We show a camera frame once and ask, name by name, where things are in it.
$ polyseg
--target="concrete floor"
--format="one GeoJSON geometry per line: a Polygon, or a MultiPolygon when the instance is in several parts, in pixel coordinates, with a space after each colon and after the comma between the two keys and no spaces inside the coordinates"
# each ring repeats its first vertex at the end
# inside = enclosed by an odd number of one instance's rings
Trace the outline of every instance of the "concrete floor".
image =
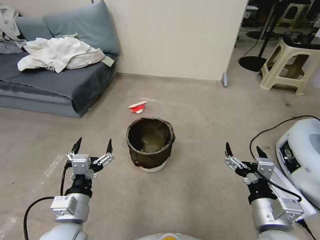
{"type": "MultiPolygon", "coordinates": [[[[255,73],[236,61],[250,45],[238,43],[227,89],[215,81],[118,75],[81,119],[0,108],[1,239],[23,239],[29,204],[59,194],[65,153],[80,136],[80,153],[92,156],[101,156],[112,138],[116,158],[93,183],[84,225],[91,239],[130,240],[171,231],[201,239],[256,239],[247,187],[223,162],[225,142],[239,159],[251,161],[248,146],[254,135],[292,116],[320,116],[320,97],[312,89],[300,97],[260,89],[255,73]],[[143,113],[128,110],[146,98],[152,100],[143,113]],[[157,173],[132,164],[125,139],[128,125],[146,116],[169,121],[176,135],[172,155],[157,173]]],[[[254,145],[275,159],[274,144],[291,125],[265,133],[254,145]]],[[[43,201],[31,210],[30,239],[55,225],[50,204],[43,201]]],[[[319,216],[307,222],[320,239],[319,216]]],[[[294,228],[295,236],[311,239],[294,228]]]]}

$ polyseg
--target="plastic stool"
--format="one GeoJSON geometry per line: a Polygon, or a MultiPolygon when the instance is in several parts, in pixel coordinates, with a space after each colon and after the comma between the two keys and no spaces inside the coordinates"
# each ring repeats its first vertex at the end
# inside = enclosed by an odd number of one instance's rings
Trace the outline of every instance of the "plastic stool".
{"type": "Polygon", "coordinates": [[[277,25],[283,25],[287,23],[285,27],[296,28],[300,25],[300,20],[304,19],[308,12],[310,4],[296,4],[290,3],[285,10],[282,17],[279,19],[277,25]]]}
{"type": "Polygon", "coordinates": [[[284,35],[271,57],[260,70],[262,73],[260,87],[270,90],[275,84],[295,86],[297,87],[296,95],[302,95],[310,77],[319,66],[319,62],[319,44],[294,43],[288,36],[284,35]],[[288,64],[292,57],[295,57],[294,62],[288,64]],[[309,64],[307,71],[304,72],[305,69],[302,69],[302,67],[307,59],[309,64]],[[280,76],[284,69],[288,72],[285,76],[280,76]]]}

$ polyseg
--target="red paper cup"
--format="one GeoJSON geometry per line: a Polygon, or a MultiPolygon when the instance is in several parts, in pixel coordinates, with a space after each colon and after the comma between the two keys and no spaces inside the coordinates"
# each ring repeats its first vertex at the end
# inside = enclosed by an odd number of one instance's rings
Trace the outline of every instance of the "red paper cup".
{"type": "Polygon", "coordinates": [[[134,112],[134,113],[142,113],[146,103],[147,103],[147,101],[138,102],[136,104],[129,106],[129,109],[131,112],[134,112]]]}

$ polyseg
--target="blue-gray pillow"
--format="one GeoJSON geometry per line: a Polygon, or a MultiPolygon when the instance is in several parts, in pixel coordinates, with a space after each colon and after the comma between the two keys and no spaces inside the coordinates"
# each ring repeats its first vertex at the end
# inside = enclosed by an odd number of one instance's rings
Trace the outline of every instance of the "blue-gray pillow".
{"type": "Polygon", "coordinates": [[[51,39],[53,34],[49,31],[46,23],[41,18],[17,17],[16,24],[27,41],[33,41],[37,37],[51,39]]]}
{"type": "Polygon", "coordinates": [[[103,0],[65,13],[43,16],[56,38],[77,33],[82,41],[104,53],[118,54],[111,16],[103,0]]]}

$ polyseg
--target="bucket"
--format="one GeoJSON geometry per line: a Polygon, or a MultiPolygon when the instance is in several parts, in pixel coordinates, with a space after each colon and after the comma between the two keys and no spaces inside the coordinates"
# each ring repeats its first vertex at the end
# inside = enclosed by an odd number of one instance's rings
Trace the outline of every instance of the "bucket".
{"type": "Polygon", "coordinates": [[[156,172],[164,167],[174,140],[172,125],[160,118],[140,118],[127,130],[131,160],[146,172],[156,172]]]}

